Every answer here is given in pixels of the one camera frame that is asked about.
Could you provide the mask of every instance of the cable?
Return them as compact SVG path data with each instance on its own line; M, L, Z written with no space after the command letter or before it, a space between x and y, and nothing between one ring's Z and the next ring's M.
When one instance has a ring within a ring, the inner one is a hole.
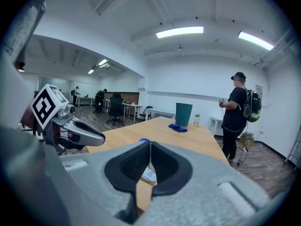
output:
M247 123L246 123L246 135L247 135L247 132L248 132L248 126L249 126L249 122L247 121ZM242 157L242 155L243 155L243 150L244 150L244 148L246 148L246 157L245 157L245 159L242 161L242 160L241 160L241 157ZM246 160L248 154L249 154L249 150L248 150L248 147L246 146L246 136L245 136L244 143L243 143L243 148L241 148L240 158L239 158L238 163L237 163L237 166L238 166L238 167L239 167L240 163L241 163L241 164L244 163L244 161Z
M222 107L221 107L221 110L222 110ZM222 110L222 118L224 118L224 111Z

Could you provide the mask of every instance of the floor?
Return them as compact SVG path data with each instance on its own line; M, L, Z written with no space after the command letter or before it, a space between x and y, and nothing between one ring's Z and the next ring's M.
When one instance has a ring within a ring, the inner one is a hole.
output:
M75 115L87 124L98 129L101 132L123 127L120 122L116 122L115 126L112 122L106 123L111 119L107 113L93 113L94 108L87 106L82 108L75 108ZM124 126L134 124L133 116L125 117L123 119ZM215 138L220 147L222 147L222 138ZM236 159L239 159L241 155L242 145L237 142L237 154ZM69 150L67 154L86 153L84 148L80 152L77 150ZM246 153L242 153L242 161L246 157ZM271 198L275 197L278 193L290 188L296 178L297 173L293 172L293 166L289 163L283 165L284 159L274 153L260 143L254 143L250 147L246 161L239 167L233 166L236 170L246 175L256 183L258 183Z
M215 138L222 148L222 138ZM242 144L237 141L237 152L235 159L239 159L240 155L243 161L247 153L242 152ZM296 179L297 173L293 172L293 166L289 163L283 165L284 159L270 150L268 147L254 143L249 148L247 159L240 166L233 167L258 183L273 198L278 193L285 191L291 187Z

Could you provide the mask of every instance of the white ceiling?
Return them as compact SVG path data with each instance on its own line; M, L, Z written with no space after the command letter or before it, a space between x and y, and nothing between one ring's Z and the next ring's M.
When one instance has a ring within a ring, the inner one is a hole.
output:
M38 35L31 37L26 55L30 58L58 63L70 69L75 68L82 71L83 74L87 74L93 65L104 59L102 55L87 49ZM107 63L110 64L109 67L97 68L94 74L121 74L125 71L122 66L112 60L108 60Z
M289 21L271 0L84 1L99 19L110 18L119 24L147 60L215 56L250 65L259 62L264 68L285 56L295 42ZM74 9L79 9L75 7L76 0L68 0L70 2L74 2ZM156 36L156 32L166 29L196 25L204 26L203 34L162 39ZM268 52L239 39L240 31L259 37L275 48ZM87 64L93 60L90 59L87 58Z

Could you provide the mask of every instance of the white desk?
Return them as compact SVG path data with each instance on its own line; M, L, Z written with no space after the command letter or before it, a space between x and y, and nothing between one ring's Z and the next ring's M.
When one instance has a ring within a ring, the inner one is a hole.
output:
M110 103L111 103L111 101L109 99L104 100L104 111L107 112L108 108L110 107L109 106Z
M218 123L222 123L222 119L221 118L217 118L214 116L211 116L211 121L213 121L214 126L213 126L213 130L211 130L211 134L214 136L215 135L215 131L216 131L216 127Z
M110 103L111 101L106 99L104 101L104 110L108 112L108 108L110 107ZM131 112L131 107L134 107L134 122L135 122L135 119L136 119L136 113L138 115L138 112L140 112L140 109L142 107L142 105L132 105L132 104L126 104L126 103L122 103L123 106L124 106L124 110L123 110L123 118L126 117L126 110L127 110L127 114L128 116L130 117L130 112Z
M93 100L93 98L78 97L77 99L78 99L78 105L79 105L79 101L80 100L90 100L90 106L92 106L92 100Z
M128 112L128 116L130 117L130 112L131 112L131 107L134 107L134 122L136 119L136 113L138 115L138 112L140 112L140 109L142 107L142 105L133 105L133 104L125 104L122 103L124 105L124 111L123 111L123 118L125 118L125 114L126 114L126 107L128 108L129 112Z
M156 109L145 109L145 120L147 121L148 119L148 114L149 112L153 112L153 113L159 113L159 114L162 114L162 115L171 115L172 116L172 119L174 120L175 118L175 111L169 111L169 110L156 110Z

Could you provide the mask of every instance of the teal trash bin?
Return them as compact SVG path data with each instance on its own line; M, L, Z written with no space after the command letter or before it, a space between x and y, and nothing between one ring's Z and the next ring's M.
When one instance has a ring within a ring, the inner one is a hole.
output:
M175 123L178 126L187 127L191 115L192 105L177 103L175 111Z

